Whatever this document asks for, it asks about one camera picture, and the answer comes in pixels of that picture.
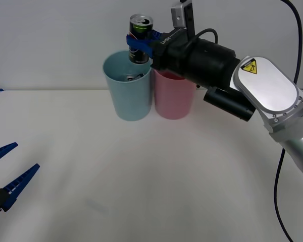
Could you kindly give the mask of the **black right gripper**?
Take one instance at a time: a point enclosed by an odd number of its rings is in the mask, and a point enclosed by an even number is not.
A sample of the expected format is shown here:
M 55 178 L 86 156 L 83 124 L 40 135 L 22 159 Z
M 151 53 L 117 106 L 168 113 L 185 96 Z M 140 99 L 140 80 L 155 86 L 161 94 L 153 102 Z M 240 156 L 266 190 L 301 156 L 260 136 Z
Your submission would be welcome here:
M 129 47 L 138 49 L 152 58 L 151 67 L 157 71 L 170 71 L 181 77 L 192 77 L 189 73 L 187 60 L 182 51 L 188 42 L 185 29 L 174 29 L 170 33 L 152 30 L 147 40 L 138 40 L 130 35 L 126 36 Z

